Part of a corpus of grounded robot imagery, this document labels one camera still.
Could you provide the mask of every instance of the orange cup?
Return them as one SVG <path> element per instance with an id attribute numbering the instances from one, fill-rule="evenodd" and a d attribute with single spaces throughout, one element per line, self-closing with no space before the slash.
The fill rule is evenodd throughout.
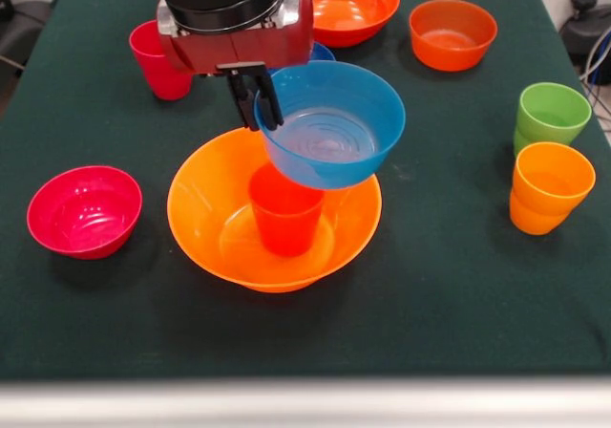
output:
<path id="1" fill-rule="evenodd" d="M 522 149 L 516 158 L 509 214 L 531 235 L 558 227 L 594 187 L 596 173 L 579 151 L 544 141 Z"/>
<path id="2" fill-rule="evenodd" d="M 309 250 L 323 211 L 322 190 L 292 182 L 267 163 L 253 174 L 248 195 L 269 251 L 292 257 Z"/>

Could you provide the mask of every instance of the plastic cup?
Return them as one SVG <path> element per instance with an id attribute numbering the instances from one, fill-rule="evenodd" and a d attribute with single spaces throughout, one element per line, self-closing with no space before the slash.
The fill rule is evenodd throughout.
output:
<path id="1" fill-rule="evenodd" d="M 489 12 L 462 0 L 431 0 L 410 14 L 413 53 L 425 65 L 459 72 L 477 65 L 496 38 Z"/>
<path id="2" fill-rule="evenodd" d="M 555 82 L 538 82 L 519 96 L 514 152 L 537 141 L 571 144 L 592 116 L 592 107 L 578 91 Z"/>
<path id="3" fill-rule="evenodd" d="M 163 100 L 178 100 L 189 93 L 193 75 L 178 71 L 165 56 L 156 20 L 140 24 L 132 31 L 130 47 L 156 96 Z"/>
<path id="4" fill-rule="evenodd" d="M 531 235 L 558 227 L 594 187 L 590 161 L 565 144 L 529 144 L 517 155 L 509 212 L 514 225 Z"/>
<path id="5" fill-rule="evenodd" d="M 292 182 L 267 163 L 253 174 L 248 194 L 269 251 L 291 257 L 309 250 L 323 209 L 323 191 Z"/>

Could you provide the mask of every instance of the dark green tablecloth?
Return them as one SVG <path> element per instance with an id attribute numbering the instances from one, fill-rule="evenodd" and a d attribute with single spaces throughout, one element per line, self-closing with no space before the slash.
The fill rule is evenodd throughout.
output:
<path id="1" fill-rule="evenodd" d="M 579 87 L 541 0 L 470 0 L 499 33 L 465 73 L 413 57 L 408 14 L 425 0 L 402 0 L 375 38 L 335 51 L 397 90 L 408 126 L 379 172 L 384 209 L 369 246 L 280 296 L 206 274 L 172 238 L 175 172 L 240 121 L 220 79 L 197 79 L 176 103 L 153 98 L 127 38 L 157 1 L 60 0 L 0 122 L 2 378 L 609 370 L 611 157 L 594 119 L 575 143 L 598 173 L 585 203 L 543 238 L 508 219 L 520 90 Z M 50 254 L 28 234 L 28 201 L 91 163 L 139 181 L 136 231 L 107 260 Z"/>

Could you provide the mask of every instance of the red cup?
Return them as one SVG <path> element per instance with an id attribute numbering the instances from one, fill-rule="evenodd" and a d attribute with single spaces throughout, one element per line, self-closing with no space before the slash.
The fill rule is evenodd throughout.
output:
<path id="1" fill-rule="evenodd" d="M 156 20 L 144 22 L 132 31 L 130 47 L 156 96 L 163 100 L 178 100 L 189 93 L 193 75 L 178 71 L 165 56 Z"/>
<path id="2" fill-rule="evenodd" d="M 323 191 L 292 182 L 267 163 L 253 174 L 248 194 L 269 251 L 291 257 L 309 250 L 323 210 Z"/>

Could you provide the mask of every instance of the bowl rim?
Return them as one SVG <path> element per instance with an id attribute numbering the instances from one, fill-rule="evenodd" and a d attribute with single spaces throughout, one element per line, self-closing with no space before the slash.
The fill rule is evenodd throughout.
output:
<path id="1" fill-rule="evenodd" d="M 427 7 L 428 5 L 436 5 L 438 3 L 446 3 L 446 2 L 453 2 L 453 3 L 458 3 L 464 6 L 467 6 L 471 9 L 474 9 L 476 11 L 479 11 L 481 13 L 484 14 L 485 17 L 487 17 L 489 20 L 492 21 L 493 27 L 494 27 L 494 31 L 492 36 L 486 40 L 483 43 L 480 43 L 476 46 L 472 46 L 469 48 L 442 48 L 440 46 L 438 46 L 437 44 L 431 42 L 429 39 L 425 38 L 424 36 L 422 36 L 422 34 L 420 34 L 419 32 L 416 31 L 416 29 L 413 26 L 413 16 L 415 13 L 417 13 L 418 11 L 420 11 L 422 8 Z M 496 19 L 495 17 L 490 14 L 488 11 L 486 11 L 484 8 L 482 8 L 481 6 L 477 5 L 476 3 L 472 3 L 470 1 L 466 1 L 466 0 L 429 0 L 429 1 L 425 1 L 424 3 L 420 3 L 419 5 L 415 6 L 411 12 L 410 12 L 410 20 L 409 20 L 409 24 L 410 24 L 410 34 L 416 36 L 420 41 L 423 41 L 425 43 L 427 43 L 429 46 L 432 46 L 436 49 L 439 49 L 441 51 L 457 51 L 457 52 L 470 52 L 470 51 L 479 51 L 485 48 L 488 48 L 493 41 L 495 41 L 496 36 L 498 35 L 498 24 L 496 23 Z"/>
<path id="2" fill-rule="evenodd" d="M 316 25 L 314 25 L 314 31 L 315 32 L 330 32 L 330 33 L 361 32 L 361 31 L 364 31 L 364 30 L 369 30 L 369 29 L 373 29 L 375 27 L 379 27 L 379 26 L 385 25 L 390 20 L 390 18 L 395 15 L 395 13 L 399 10 L 399 6 L 401 5 L 401 0 L 390 0 L 390 1 L 391 1 L 391 5 L 390 5 L 390 8 L 389 8 L 389 11 L 388 11 L 388 13 L 382 19 L 377 20 L 375 22 L 368 23 L 367 25 L 365 25 L 363 27 L 359 27 L 358 29 L 345 29 L 345 30 L 323 29 L 323 28 L 320 28 L 320 27 L 316 27 Z"/>
<path id="3" fill-rule="evenodd" d="M 392 142 L 389 143 L 389 145 L 387 147 L 385 147 L 383 150 L 378 151 L 377 153 L 374 153 L 372 156 L 369 156 L 367 158 L 364 159 L 359 159 L 358 161 L 345 161 L 345 162 L 330 162 L 327 160 L 317 160 L 317 159 L 312 159 L 312 158 L 308 158 L 306 156 L 302 156 L 299 153 L 295 153 L 293 151 L 288 150 L 287 148 L 285 148 L 284 146 L 282 146 L 279 142 L 277 142 L 276 140 L 274 140 L 272 137 L 269 136 L 269 132 L 270 130 L 267 129 L 267 127 L 265 127 L 265 124 L 263 124 L 260 121 L 260 110 L 259 110 L 259 105 L 257 104 L 258 101 L 258 96 L 259 93 L 257 93 L 257 95 L 255 96 L 255 120 L 257 121 L 257 125 L 259 126 L 259 128 L 261 129 L 261 131 L 264 134 L 264 139 L 265 140 L 269 140 L 271 141 L 274 145 L 278 146 L 280 149 L 282 149 L 285 153 L 287 153 L 290 156 L 294 156 L 296 158 L 298 158 L 299 161 L 305 161 L 307 163 L 313 163 L 316 162 L 317 164 L 321 164 L 321 165 L 325 165 L 325 166 L 332 166 L 332 165 L 352 165 L 352 164 L 356 164 L 356 163 L 360 163 L 363 161 L 369 161 L 371 159 L 375 159 L 375 158 L 379 158 L 379 157 L 384 157 L 386 156 L 390 149 L 392 149 L 397 142 L 401 139 L 401 137 L 403 136 L 403 132 L 405 132 L 405 126 L 406 126 L 406 120 L 407 120 L 407 114 L 406 114 L 406 110 L 405 110 L 405 105 L 403 104 L 403 99 L 401 98 L 401 96 L 399 96 L 399 94 L 397 93 L 397 91 L 394 90 L 394 88 L 389 84 L 388 81 L 386 81 L 382 76 L 377 75 L 376 73 L 363 68 L 363 67 L 359 67 L 358 65 L 353 65 L 351 63 L 346 63 L 346 62 L 340 62 L 340 61 L 331 61 L 331 60 L 310 60 L 309 62 L 307 62 L 305 65 L 300 65 L 297 67 L 290 67 L 290 69 L 280 69 L 278 71 L 276 71 L 273 75 L 277 75 L 280 72 L 285 72 L 286 70 L 295 70 L 297 68 L 301 68 L 301 67 L 308 67 L 310 65 L 313 66 L 323 66 L 323 67 L 345 67 L 345 68 L 352 68 L 364 73 L 367 73 L 369 75 L 374 76 L 375 78 L 379 79 L 380 81 L 382 81 L 382 85 L 387 87 L 388 90 L 390 90 L 390 92 L 395 96 L 396 100 L 399 102 L 399 104 L 401 105 L 401 109 L 402 111 L 402 117 L 401 117 L 401 129 L 399 131 L 397 131 L 397 134 L 395 135 L 395 137 L 393 138 Z"/>
<path id="4" fill-rule="evenodd" d="M 237 280 L 237 279 L 228 277 L 226 275 L 223 275 L 220 272 L 211 269 L 210 267 L 204 267 L 199 262 L 195 261 L 187 251 L 185 251 L 185 249 L 184 249 L 184 247 L 182 245 L 182 240 L 179 238 L 179 235 L 176 232 L 176 227 L 174 225 L 174 222 L 173 222 L 173 219 L 172 219 L 172 215 L 170 213 L 170 208 L 172 207 L 172 201 L 173 201 L 173 199 L 172 199 L 173 196 L 172 196 L 171 193 L 172 193 L 173 189 L 175 189 L 175 187 L 178 187 L 177 185 L 175 185 L 175 183 L 178 184 L 178 177 L 179 177 L 180 171 L 183 168 L 186 168 L 185 165 L 191 160 L 191 158 L 194 158 L 209 143 L 215 142 L 215 141 L 217 141 L 219 139 L 222 139 L 224 137 L 235 136 L 235 134 L 237 132 L 244 131 L 244 130 L 248 130 L 248 129 L 238 128 L 238 129 L 230 130 L 228 132 L 224 132 L 224 133 L 218 135 L 217 137 L 214 137 L 213 139 L 210 139 L 209 141 L 207 141 L 205 144 L 203 144 L 198 149 L 196 149 L 193 153 L 191 153 L 191 155 L 182 163 L 182 165 L 180 166 L 180 168 L 177 171 L 176 175 L 172 179 L 172 183 L 170 184 L 170 188 L 168 189 L 168 201 L 167 201 L 167 205 L 166 205 L 166 211 L 167 211 L 167 216 L 168 216 L 168 223 L 170 225 L 170 231 L 172 232 L 172 236 L 174 237 L 174 240 L 178 244 L 180 250 L 196 266 L 198 266 L 199 268 L 203 269 L 204 271 L 206 271 L 208 273 L 211 273 L 212 275 L 215 275 L 215 276 L 221 278 L 222 280 L 225 280 L 225 281 L 231 282 L 231 283 L 235 283 L 236 285 L 240 285 L 240 286 L 245 287 L 245 288 L 254 289 L 254 290 L 259 290 L 260 289 L 262 291 L 267 291 L 267 292 L 273 292 L 273 291 L 268 291 L 270 289 L 287 289 L 286 291 L 280 291 L 280 292 L 288 292 L 288 291 L 291 291 L 291 288 L 294 288 L 294 287 L 301 287 L 301 286 L 305 287 L 307 285 L 311 285 L 312 283 L 327 277 L 331 273 L 336 272 L 340 268 L 343 268 L 348 263 L 350 263 L 350 261 L 352 261 L 356 256 L 358 256 L 363 251 L 363 249 L 368 245 L 368 243 L 371 241 L 371 238 L 375 234 L 375 231 L 377 230 L 378 225 L 380 224 L 380 219 L 381 219 L 381 216 L 382 216 L 382 190 L 380 188 L 380 182 L 378 181 L 378 179 L 375 176 L 375 174 L 371 175 L 369 178 L 367 178 L 365 180 L 365 182 L 369 182 L 369 181 L 372 182 L 374 193 L 375 193 L 375 199 L 376 199 L 375 200 L 375 205 L 376 205 L 375 220 L 374 220 L 374 223 L 371 226 L 371 230 L 369 231 L 369 233 L 367 235 L 367 238 L 363 239 L 363 242 L 354 251 L 352 251 L 347 258 L 344 258 L 344 260 L 342 262 L 340 262 L 337 265 L 335 265 L 335 267 L 332 267 L 329 270 L 326 270 L 326 271 L 322 272 L 319 275 L 314 275 L 312 277 L 308 277 L 308 278 L 305 278 L 303 280 L 297 280 L 297 281 L 293 281 L 293 282 L 289 282 L 289 283 L 255 283 L 255 282 L 247 282 L 247 281 L 244 281 L 244 280 Z"/>
<path id="5" fill-rule="evenodd" d="M 130 220 L 129 225 L 126 225 L 121 233 L 117 234 L 114 238 L 112 238 L 108 242 L 106 242 L 104 244 L 97 245 L 97 246 L 92 246 L 91 248 L 84 248 L 84 249 L 59 248 L 59 247 L 51 246 L 51 245 L 43 242 L 42 240 L 40 240 L 38 238 L 38 236 L 36 235 L 36 233 L 32 230 L 32 206 L 35 203 L 36 199 L 38 199 L 38 197 L 40 196 L 40 194 L 42 194 L 44 189 L 46 189 L 52 182 L 55 182 L 59 178 L 71 175 L 71 174 L 73 174 L 74 172 L 77 172 L 77 171 L 93 170 L 93 169 L 103 169 L 103 170 L 112 170 L 112 171 L 115 171 L 118 174 L 120 174 L 121 176 L 125 177 L 127 180 L 129 180 L 129 182 L 136 187 L 137 201 L 138 201 L 137 211 L 134 214 L 133 219 Z M 140 216 L 140 212 L 142 211 L 142 203 L 143 203 L 143 198 L 142 198 L 142 190 L 140 189 L 140 185 L 137 183 L 136 179 L 134 179 L 134 177 L 132 177 L 126 171 L 121 170 L 120 168 L 113 167 L 111 165 L 102 165 L 102 164 L 100 164 L 100 165 L 83 165 L 83 166 L 80 166 L 80 167 L 71 168 L 70 170 L 66 170 L 65 172 L 59 173 L 59 174 L 55 175 L 54 177 L 51 177 L 42 186 L 40 186 L 38 188 L 36 193 L 32 196 L 32 199 L 30 200 L 30 204 L 28 205 L 28 210 L 26 211 L 26 223 L 28 225 L 28 231 L 30 232 L 30 235 L 34 238 L 34 240 L 38 244 L 42 245 L 44 248 L 49 249 L 50 251 L 54 251 L 56 253 L 71 254 L 71 255 L 81 255 L 81 254 L 85 254 L 85 253 L 89 253 L 89 252 L 92 252 L 92 251 L 97 251 L 99 249 L 102 249 L 102 248 L 110 245 L 111 243 L 116 242 L 117 240 L 119 240 L 123 235 L 125 235 L 126 232 L 129 232 L 129 230 L 132 229 L 134 227 L 134 225 L 136 225 L 136 222 L 137 222 L 137 220 L 138 220 L 138 218 Z"/>

